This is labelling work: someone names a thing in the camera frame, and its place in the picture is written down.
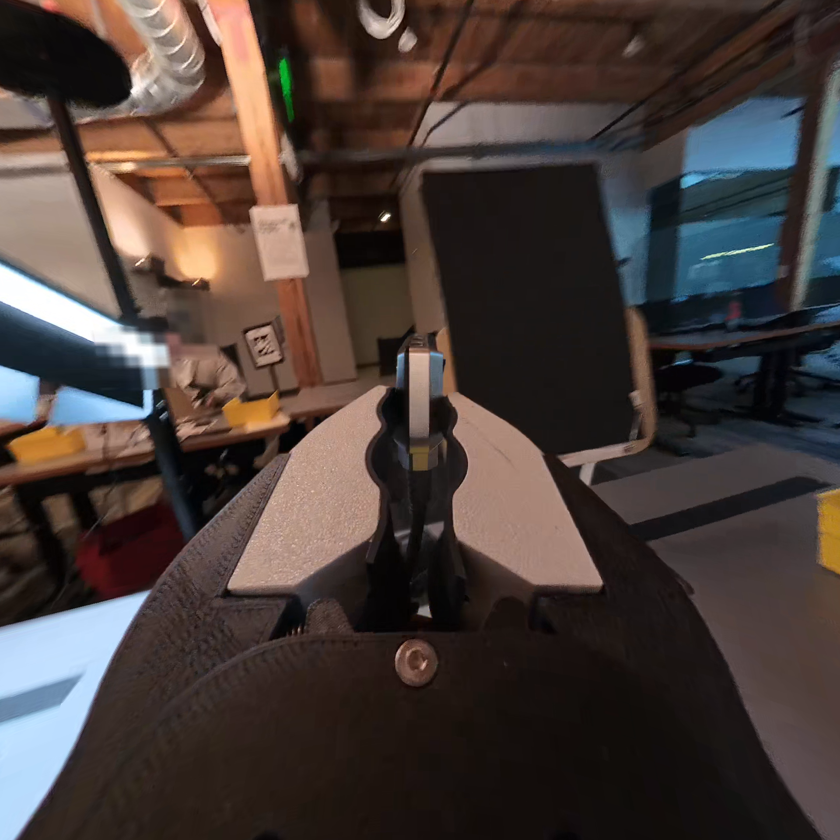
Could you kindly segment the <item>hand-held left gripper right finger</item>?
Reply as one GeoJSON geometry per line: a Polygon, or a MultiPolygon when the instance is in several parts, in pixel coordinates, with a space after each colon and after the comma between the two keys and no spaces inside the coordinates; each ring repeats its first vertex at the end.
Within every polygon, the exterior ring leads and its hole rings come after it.
{"type": "Polygon", "coordinates": [[[603,587],[542,452],[468,397],[449,397],[466,473],[453,495],[458,541],[534,592],[595,593],[603,587]]]}

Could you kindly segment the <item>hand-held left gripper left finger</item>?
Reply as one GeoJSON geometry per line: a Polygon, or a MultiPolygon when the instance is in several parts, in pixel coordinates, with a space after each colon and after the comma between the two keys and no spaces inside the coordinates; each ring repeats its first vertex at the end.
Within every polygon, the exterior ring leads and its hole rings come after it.
{"type": "Polygon", "coordinates": [[[368,454],[386,394],[374,386],[291,450],[228,581],[232,595],[315,599],[357,573],[380,520],[368,454]]]}

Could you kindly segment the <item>black hdmi switch box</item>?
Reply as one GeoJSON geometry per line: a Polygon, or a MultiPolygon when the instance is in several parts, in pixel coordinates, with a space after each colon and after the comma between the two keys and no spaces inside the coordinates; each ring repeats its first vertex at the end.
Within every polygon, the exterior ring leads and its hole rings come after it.
{"type": "Polygon", "coordinates": [[[432,332],[411,334],[397,355],[396,390],[402,406],[393,435],[404,496],[394,508],[395,533],[420,623],[433,620],[429,575],[444,532],[448,460],[443,429],[448,410],[445,365],[432,332]]]}

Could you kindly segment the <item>yellow plastic bin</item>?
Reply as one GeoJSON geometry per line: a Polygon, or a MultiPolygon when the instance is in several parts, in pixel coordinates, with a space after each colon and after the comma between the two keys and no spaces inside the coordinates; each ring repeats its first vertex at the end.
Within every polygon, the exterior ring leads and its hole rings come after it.
{"type": "Polygon", "coordinates": [[[827,571],[839,575],[839,489],[825,490],[816,497],[817,559],[827,571]]]}

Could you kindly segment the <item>yellow storage bin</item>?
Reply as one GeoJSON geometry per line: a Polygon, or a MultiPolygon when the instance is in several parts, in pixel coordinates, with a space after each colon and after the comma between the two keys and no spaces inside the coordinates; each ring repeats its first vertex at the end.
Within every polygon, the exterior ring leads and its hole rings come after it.
{"type": "Polygon", "coordinates": [[[82,454],[87,450],[87,442],[78,427],[47,426],[14,438],[7,450],[16,463],[36,465],[82,454]]]}
{"type": "Polygon", "coordinates": [[[247,429],[270,425],[281,415],[280,399],[277,392],[255,399],[236,397],[223,406],[227,425],[236,429],[247,429]]]}

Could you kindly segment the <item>framed black white tag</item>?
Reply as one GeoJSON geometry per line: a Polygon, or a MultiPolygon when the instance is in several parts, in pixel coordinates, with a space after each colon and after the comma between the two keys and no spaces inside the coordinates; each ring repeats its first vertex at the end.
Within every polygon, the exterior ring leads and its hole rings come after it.
{"type": "Polygon", "coordinates": [[[277,318],[244,329],[243,338],[252,364],[257,370],[284,363],[286,359],[285,334],[277,318]]]}

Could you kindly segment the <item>dark red chair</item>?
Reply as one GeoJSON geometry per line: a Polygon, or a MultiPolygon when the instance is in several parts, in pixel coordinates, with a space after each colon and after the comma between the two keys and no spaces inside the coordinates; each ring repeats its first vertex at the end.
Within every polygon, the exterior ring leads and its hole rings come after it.
{"type": "Polygon", "coordinates": [[[98,596],[116,599],[150,589],[185,544],[171,506],[159,501],[90,530],[75,565],[98,596]]]}

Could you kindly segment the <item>long wooden workbench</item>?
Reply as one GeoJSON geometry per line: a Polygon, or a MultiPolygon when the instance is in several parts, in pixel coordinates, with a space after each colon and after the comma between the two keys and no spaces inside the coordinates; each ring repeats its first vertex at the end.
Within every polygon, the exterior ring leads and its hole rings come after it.
{"type": "MultiPolygon", "coordinates": [[[[268,443],[289,432],[293,420],[277,413],[267,423],[224,427],[221,423],[197,428],[181,440],[185,485],[191,500],[205,511],[212,498],[229,487],[243,486],[257,471],[254,460],[268,443]]],[[[10,490],[24,518],[36,530],[51,528],[46,502],[65,497],[81,531],[95,528],[104,514],[91,494],[107,495],[122,486],[161,474],[151,439],[145,428],[130,424],[118,437],[117,424],[106,425],[88,436],[88,446],[34,464],[2,467],[2,490],[10,490]]]]}

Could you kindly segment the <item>black board with tan edge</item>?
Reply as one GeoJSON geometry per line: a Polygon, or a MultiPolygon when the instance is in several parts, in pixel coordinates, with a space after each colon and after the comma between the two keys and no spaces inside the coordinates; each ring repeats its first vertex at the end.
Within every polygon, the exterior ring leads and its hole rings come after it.
{"type": "Polygon", "coordinates": [[[626,442],[654,384],[598,164],[427,171],[421,195],[457,393],[546,456],[626,442]]]}

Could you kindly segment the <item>white paper notice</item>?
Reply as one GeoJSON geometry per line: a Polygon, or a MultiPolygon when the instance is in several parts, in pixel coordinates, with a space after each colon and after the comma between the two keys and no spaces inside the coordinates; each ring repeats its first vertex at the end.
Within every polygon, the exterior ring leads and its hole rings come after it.
{"type": "Polygon", "coordinates": [[[264,281],[307,278],[310,269],[298,205],[255,205],[249,217],[264,281]]]}

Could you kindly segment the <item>wooden desk with black legs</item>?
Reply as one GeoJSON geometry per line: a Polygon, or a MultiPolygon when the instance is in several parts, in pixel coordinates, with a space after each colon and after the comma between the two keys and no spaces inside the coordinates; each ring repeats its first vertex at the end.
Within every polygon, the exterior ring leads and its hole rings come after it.
{"type": "Polygon", "coordinates": [[[650,336],[651,354],[687,354],[693,361],[721,362],[758,358],[749,406],[725,409],[734,417],[787,427],[820,424],[816,416],[787,408],[787,382],[795,359],[808,351],[824,350],[839,338],[839,321],[817,322],[785,329],[748,329],[688,332],[670,336],[650,336]]]}

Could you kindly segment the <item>bright led light panel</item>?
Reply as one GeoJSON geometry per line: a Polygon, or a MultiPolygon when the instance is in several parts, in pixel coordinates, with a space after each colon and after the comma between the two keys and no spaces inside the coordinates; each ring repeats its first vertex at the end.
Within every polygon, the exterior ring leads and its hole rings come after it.
{"type": "Polygon", "coordinates": [[[140,421],[170,372],[162,336],[123,325],[2,259],[3,421],[34,421],[44,384],[56,390],[50,425],[140,421]]]}

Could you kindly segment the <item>black ribbed disc on pole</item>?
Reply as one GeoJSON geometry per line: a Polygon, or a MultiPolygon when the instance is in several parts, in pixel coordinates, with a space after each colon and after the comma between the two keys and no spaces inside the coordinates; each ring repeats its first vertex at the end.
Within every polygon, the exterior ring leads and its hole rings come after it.
{"type": "MultiPolygon", "coordinates": [[[[107,42],[69,17],[27,2],[2,2],[2,88],[47,100],[119,307],[116,320],[147,330],[136,311],[70,114],[72,103],[110,107],[128,98],[130,74],[123,59],[107,42]]],[[[166,340],[162,333],[155,335],[166,340]]],[[[150,430],[157,464],[178,525],[183,537],[189,540],[199,529],[197,513],[186,488],[182,449],[164,388],[154,392],[152,412],[143,421],[150,430]]]]}

